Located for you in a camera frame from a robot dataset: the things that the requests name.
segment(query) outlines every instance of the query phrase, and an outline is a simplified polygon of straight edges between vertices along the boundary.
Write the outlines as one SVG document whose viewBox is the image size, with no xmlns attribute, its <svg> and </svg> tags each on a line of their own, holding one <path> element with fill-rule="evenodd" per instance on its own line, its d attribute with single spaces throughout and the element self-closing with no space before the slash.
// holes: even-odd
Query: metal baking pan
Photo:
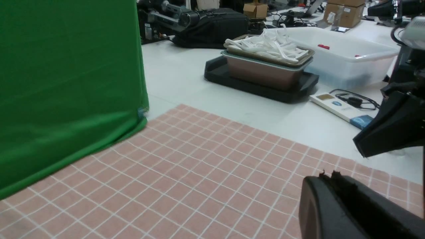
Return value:
<svg viewBox="0 0 425 239">
<path fill-rule="evenodd" d="M 310 59 L 295 68 L 241 57 L 227 51 L 222 51 L 221 54 L 227 58 L 231 77 L 279 90 L 287 90 L 296 84 L 304 68 L 312 61 Z"/>
<path fill-rule="evenodd" d="M 233 40 L 236 41 L 236 40 L 245 39 L 246 37 L 255 37 L 255 36 L 257 36 L 257 35 L 242 35 L 242 36 L 237 37 Z M 229 53 L 231 53 L 233 55 L 238 55 L 238 56 L 241 56 L 241 57 L 247 57 L 247 58 L 255 59 L 255 60 L 261 60 L 261 61 L 264 61 L 264 62 L 267 62 L 267 63 L 272 63 L 272 64 L 286 66 L 286 67 L 300 67 L 300 66 L 304 65 L 304 63 L 306 63 L 308 60 L 310 60 L 315 53 L 312 49 L 298 46 L 299 49 L 308 50 L 309 53 L 305 57 L 299 59 L 297 63 L 289 63 L 289 62 L 284 61 L 284 60 L 270 59 L 268 57 L 259 56 L 255 53 L 246 52 L 246 51 L 243 51 L 241 49 L 235 49 L 233 47 L 229 47 L 230 45 L 231 44 L 224 43 L 223 46 L 229 51 Z"/>
</svg>

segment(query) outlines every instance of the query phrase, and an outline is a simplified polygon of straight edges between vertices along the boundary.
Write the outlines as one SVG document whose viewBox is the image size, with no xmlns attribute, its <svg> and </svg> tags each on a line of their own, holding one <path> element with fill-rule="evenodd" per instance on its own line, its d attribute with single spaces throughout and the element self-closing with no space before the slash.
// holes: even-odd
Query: black backpack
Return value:
<svg viewBox="0 0 425 239">
<path fill-rule="evenodd" d="M 224 41 L 248 32 L 248 17 L 231 9 L 198 11 L 200 20 L 195 26 L 176 32 L 171 40 L 185 48 L 224 49 Z"/>
</svg>

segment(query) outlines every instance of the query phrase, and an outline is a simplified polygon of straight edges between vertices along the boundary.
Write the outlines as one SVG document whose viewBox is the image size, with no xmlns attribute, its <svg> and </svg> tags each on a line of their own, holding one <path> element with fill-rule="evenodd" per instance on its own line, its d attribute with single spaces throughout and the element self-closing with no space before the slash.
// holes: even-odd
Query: white box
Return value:
<svg viewBox="0 0 425 239">
<path fill-rule="evenodd" d="M 295 44 L 315 51 L 313 62 L 305 71 L 319 75 L 319 83 L 340 89 L 382 81 L 399 52 L 390 46 L 317 27 L 288 28 L 288 35 Z"/>
</svg>

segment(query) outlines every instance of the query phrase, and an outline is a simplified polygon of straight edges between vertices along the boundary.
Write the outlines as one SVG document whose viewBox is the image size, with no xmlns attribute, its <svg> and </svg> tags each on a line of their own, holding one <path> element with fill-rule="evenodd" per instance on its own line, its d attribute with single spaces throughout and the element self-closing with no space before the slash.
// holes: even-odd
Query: pink grid mat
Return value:
<svg viewBox="0 0 425 239">
<path fill-rule="evenodd" d="M 0 201 L 0 238 L 299 239 L 303 177 L 334 169 L 423 216 L 419 184 L 180 105 Z"/>
</svg>

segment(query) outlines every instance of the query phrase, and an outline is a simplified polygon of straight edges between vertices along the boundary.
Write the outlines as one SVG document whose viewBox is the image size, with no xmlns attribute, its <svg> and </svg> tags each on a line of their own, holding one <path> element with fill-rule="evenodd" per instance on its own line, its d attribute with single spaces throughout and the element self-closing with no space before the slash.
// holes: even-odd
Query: blue label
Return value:
<svg viewBox="0 0 425 239">
<path fill-rule="evenodd" d="M 373 120 L 369 115 L 362 115 L 350 119 L 350 124 L 356 126 L 359 129 L 364 129 Z"/>
</svg>

